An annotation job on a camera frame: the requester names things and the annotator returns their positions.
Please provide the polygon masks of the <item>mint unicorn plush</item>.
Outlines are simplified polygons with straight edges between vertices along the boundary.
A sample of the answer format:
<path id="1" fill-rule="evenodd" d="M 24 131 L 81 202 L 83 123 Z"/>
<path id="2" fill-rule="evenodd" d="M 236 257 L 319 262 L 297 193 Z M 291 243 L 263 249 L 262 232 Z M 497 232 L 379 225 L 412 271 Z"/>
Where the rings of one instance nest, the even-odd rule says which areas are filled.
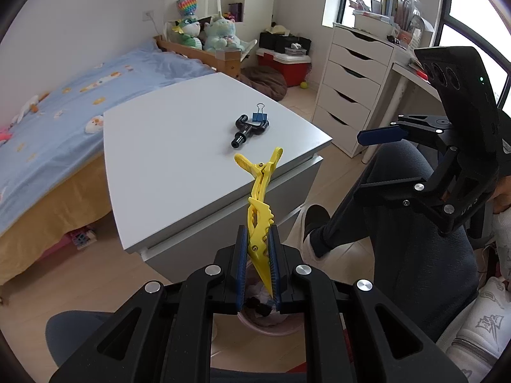
<path id="1" fill-rule="evenodd" d="M 221 15 L 213 16 L 210 22 L 204 25 L 204 33 L 203 50 L 205 51 L 243 50 L 241 40 L 236 35 L 235 23 Z"/>

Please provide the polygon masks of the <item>pink trash bin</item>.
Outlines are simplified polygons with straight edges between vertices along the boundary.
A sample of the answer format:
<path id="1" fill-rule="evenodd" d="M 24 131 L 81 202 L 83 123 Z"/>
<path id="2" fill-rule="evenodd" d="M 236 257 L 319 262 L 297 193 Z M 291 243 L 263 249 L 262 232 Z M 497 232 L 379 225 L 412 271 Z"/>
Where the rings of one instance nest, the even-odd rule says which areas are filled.
<path id="1" fill-rule="evenodd" d="M 302 329 L 302 314 L 281 314 L 256 269 L 248 262 L 242 309 L 238 319 L 247 328 L 271 337 L 282 337 Z"/>

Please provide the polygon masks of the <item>brown bean bag cushion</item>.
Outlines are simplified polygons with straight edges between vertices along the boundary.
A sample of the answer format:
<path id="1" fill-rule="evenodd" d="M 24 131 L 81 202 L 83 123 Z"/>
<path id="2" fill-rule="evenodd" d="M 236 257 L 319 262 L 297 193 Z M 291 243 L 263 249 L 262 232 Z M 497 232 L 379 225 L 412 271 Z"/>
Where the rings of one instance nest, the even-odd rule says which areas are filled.
<path id="1" fill-rule="evenodd" d="M 275 101 L 283 100 L 287 94 L 284 76 L 272 67 L 245 67 L 241 70 L 240 81 Z"/>

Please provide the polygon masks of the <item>yellow plastic hair clip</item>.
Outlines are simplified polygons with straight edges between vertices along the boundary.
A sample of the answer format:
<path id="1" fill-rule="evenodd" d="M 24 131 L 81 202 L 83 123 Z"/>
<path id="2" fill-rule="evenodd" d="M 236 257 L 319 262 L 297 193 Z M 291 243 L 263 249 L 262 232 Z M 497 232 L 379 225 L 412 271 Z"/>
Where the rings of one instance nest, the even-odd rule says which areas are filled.
<path id="1" fill-rule="evenodd" d="M 275 223 L 269 204 L 265 202 L 267 188 L 278 162 L 283 154 L 283 148 L 276 147 L 268 162 L 253 163 L 240 153 L 234 156 L 236 164 L 254 178 L 254 183 L 248 196 L 247 252 L 263 285 L 273 299 L 275 306 L 280 303 L 277 295 L 277 284 L 273 271 L 273 260 L 270 248 L 270 229 Z"/>

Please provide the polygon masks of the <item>black storage bag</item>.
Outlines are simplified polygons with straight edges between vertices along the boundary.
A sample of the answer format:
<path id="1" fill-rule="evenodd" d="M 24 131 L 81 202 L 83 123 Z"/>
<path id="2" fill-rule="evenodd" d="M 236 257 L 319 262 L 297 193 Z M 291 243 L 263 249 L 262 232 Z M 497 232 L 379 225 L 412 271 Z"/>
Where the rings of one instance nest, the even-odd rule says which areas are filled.
<path id="1" fill-rule="evenodd" d="M 306 54 L 309 54 L 312 41 L 308 38 L 292 34 L 285 36 L 263 31 L 260 33 L 258 45 L 261 49 L 268 49 L 284 54 L 285 48 L 291 48 L 295 43 L 300 44 L 301 48 L 306 50 Z"/>

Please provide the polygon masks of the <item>white goose plush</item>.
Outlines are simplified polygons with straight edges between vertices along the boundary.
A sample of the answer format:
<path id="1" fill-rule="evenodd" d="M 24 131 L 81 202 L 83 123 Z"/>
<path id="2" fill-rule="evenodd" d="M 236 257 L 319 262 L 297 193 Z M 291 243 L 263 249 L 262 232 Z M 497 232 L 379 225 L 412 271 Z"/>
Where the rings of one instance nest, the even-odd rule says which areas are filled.
<path id="1" fill-rule="evenodd" d="M 39 103 L 46 99 L 46 97 L 48 97 L 49 95 L 50 93 L 46 92 L 41 95 L 32 96 L 28 101 L 25 102 L 25 104 L 22 106 L 21 110 L 17 113 L 17 115 L 14 118 L 12 118 L 11 126 L 19 124 L 29 112 L 37 113 Z"/>

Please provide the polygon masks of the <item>white drawer unit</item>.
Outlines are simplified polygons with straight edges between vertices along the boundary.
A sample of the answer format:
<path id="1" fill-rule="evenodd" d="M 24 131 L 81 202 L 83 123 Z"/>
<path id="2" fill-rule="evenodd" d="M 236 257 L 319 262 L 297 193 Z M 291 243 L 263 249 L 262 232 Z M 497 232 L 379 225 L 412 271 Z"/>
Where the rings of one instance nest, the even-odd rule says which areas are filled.
<path id="1" fill-rule="evenodd" d="M 370 127 L 395 52 L 395 45 L 363 31 L 343 25 L 332 29 L 313 124 L 347 156 L 363 150 L 357 135 Z"/>

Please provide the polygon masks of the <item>books and papers stack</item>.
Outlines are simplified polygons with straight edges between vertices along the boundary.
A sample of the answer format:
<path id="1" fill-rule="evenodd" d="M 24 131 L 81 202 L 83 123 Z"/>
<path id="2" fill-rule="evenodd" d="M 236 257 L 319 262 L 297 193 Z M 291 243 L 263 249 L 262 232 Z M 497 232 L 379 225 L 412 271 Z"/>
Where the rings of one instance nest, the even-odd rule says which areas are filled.
<path id="1" fill-rule="evenodd" d="M 420 0 L 350 0 L 354 29 L 358 29 L 403 47 L 426 48 L 431 45 L 434 28 L 423 17 Z"/>

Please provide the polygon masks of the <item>pink shark plush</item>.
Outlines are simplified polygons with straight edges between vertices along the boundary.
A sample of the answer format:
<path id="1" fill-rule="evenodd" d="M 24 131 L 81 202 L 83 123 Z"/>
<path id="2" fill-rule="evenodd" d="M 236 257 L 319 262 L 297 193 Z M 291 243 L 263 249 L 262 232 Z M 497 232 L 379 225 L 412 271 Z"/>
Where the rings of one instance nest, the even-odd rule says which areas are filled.
<path id="1" fill-rule="evenodd" d="M 11 138 L 12 138 L 12 135 L 9 133 L 8 130 L 1 130 L 0 131 L 0 145 L 5 144 Z"/>

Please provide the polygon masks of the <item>white nightstand with drawers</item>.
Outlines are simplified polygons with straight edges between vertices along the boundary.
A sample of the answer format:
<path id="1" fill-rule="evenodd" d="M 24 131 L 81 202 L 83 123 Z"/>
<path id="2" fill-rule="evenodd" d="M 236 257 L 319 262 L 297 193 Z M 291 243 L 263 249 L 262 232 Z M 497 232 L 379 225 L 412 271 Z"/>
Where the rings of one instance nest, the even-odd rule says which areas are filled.
<path id="1" fill-rule="evenodd" d="M 269 127 L 238 151 L 254 163 L 283 154 L 265 201 L 289 235 L 330 136 L 223 73 L 189 79 L 104 116 L 104 157 L 121 245 L 171 282 L 211 263 L 247 220 L 251 174 L 235 162 L 236 120 L 263 106 Z"/>

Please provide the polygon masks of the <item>white desk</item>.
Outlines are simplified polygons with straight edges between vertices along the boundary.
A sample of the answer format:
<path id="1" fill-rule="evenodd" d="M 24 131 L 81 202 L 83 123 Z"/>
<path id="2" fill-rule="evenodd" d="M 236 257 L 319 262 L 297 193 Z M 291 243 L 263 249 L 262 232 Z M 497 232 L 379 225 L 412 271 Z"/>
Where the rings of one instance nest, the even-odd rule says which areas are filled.
<path id="1" fill-rule="evenodd" d="M 407 64 L 391 61 L 360 131 L 389 125 L 399 114 L 444 115 L 438 92 Z"/>

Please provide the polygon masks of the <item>green dragon plush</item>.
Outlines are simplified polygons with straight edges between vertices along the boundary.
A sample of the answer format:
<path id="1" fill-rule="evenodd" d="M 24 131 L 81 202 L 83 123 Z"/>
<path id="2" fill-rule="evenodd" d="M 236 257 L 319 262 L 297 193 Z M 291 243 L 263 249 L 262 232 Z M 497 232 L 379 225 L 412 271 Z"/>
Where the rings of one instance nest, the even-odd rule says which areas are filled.
<path id="1" fill-rule="evenodd" d="M 177 44 L 189 48 L 202 50 L 203 44 L 199 39 L 201 25 L 194 16 L 188 16 L 180 19 L 172 27 L 172 38 Z"/>

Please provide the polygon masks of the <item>bed with blue blanket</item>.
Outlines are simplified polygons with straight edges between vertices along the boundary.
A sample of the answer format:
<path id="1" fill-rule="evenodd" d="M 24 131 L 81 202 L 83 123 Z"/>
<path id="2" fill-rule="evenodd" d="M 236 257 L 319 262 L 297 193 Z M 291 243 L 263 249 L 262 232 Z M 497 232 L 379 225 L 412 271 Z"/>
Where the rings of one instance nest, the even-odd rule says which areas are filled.
<path id="1" fill-rule="evenodd" d="M 111 211 L 102 157 L 106 111 L 212 73 L 151 39 L 29 100 L 37 112 L 15 120 L 1 143 L 1 282 Z"/>

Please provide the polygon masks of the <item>red cooler box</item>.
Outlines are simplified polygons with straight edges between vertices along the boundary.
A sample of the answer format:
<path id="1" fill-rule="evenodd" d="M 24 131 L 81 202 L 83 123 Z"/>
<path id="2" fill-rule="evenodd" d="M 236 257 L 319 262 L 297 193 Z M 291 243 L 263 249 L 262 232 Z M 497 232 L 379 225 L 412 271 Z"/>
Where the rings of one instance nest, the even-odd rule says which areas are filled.
<path id="1" fill-rule="evenodd" d="M 258 65 L 281 73 L 288 86 L 300 86 L 306 80 L 312 60 L 309 56 L 290 56 L 269 49 L 256 51 Z"/>

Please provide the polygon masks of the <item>blue binder clip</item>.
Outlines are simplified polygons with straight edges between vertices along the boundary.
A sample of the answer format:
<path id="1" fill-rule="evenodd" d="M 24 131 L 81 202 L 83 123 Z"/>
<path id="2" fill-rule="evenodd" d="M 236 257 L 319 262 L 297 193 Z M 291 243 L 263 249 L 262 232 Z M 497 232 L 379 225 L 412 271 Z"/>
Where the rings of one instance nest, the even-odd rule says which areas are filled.
<path id="1" fill-rule="evenodd" d="M 268 115 L 264 112 L 265 105 L 260 102 L 256 105 L 256 111 L 252 113 L 253 123 L 265 123 L 268 121 Z"/>

